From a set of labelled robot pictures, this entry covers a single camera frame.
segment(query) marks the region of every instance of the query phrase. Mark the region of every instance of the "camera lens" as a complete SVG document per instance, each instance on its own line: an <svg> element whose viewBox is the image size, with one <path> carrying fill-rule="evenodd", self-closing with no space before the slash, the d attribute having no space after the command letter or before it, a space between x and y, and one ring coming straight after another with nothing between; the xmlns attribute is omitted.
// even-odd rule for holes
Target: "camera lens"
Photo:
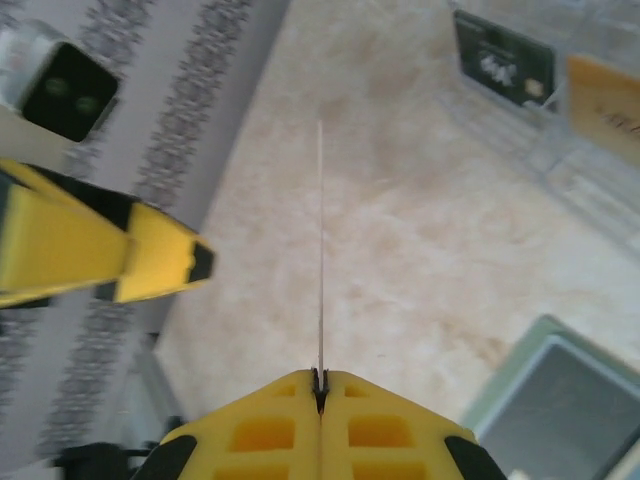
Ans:
<svg viewBox="0 0 640 480"><path fill-rule="evenodd" d="M93 97L80 97L76 101L76 109L82 115L94 115L98 110L98 100Z"/></svg>
<svg viewBox="0 0 640 480"><path fill-rule="evenodd" d="M52 97L62 98L69 93L69 85L62 78L48 78L44 86L46 92Z"/></svg>

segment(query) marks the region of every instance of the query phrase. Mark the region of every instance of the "rectangular hole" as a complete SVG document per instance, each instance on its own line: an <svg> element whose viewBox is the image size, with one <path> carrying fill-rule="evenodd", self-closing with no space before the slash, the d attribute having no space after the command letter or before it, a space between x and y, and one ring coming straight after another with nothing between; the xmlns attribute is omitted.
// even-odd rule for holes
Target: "rectangular hole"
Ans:
<svg viewBox="0 0 640 480"><path fill-rule="evenodd" d="M428 480L420 463L356 463L353 480Z"/></svg>
<svg viewBox="0 0 640 480"><path fill-rule="evenodd" d="M289 467L269 465L264 467L240 467L218 470L214 480L288 480Z"/></svg>
<svg viewBox="0 0 640 480"><path fill-rule="evenodd" d="M265 452L293 448L296 424L290 418L259 417L238 425L233 432L231 452Z"/></svg>
<svg viewBox="0 0 640 480"><path fill-rule="evenodd" d="M394 415L367 415L349 421L350 447L412 447L407 422Z"/></svg>

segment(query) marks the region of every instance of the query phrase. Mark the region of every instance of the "thin metal rod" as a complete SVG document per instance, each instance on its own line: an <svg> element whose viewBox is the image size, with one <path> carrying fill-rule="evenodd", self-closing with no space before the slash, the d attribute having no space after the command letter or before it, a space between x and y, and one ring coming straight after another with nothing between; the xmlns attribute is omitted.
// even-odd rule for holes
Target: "thin metal rod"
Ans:
<svg viewBox="0 0 640 480"><path fill-rule="evenodd" d="M320 291L318 319L318 379L320 391L324 388L324 169L322 120L318 120L318 182L320 196Z"/></svg>

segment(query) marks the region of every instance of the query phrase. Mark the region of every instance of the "beige marble surface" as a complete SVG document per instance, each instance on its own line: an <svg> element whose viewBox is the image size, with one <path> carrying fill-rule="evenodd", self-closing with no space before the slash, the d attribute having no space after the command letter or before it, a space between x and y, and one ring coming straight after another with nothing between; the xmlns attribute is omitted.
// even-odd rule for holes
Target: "beige marble surface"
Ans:
<svg viewBox="0 0 640 480"><path fill-rule="evenodd" d="M451 122L425 3L294 0L158 349L190 415L316 364L319 118L326 367L459 418L543 313L640 367L640 267Z"/></svg>

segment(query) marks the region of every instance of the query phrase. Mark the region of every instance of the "yellow card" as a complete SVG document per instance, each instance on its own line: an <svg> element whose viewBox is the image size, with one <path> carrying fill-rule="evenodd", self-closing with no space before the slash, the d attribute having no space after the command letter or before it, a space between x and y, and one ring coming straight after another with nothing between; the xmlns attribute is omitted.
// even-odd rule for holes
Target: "yellow card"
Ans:
<svg viewBox="0 0 640 480"><path fill-rule="evenodd" d="M640 78L582 55L568 59L576 133L640 168Z"/></svg>

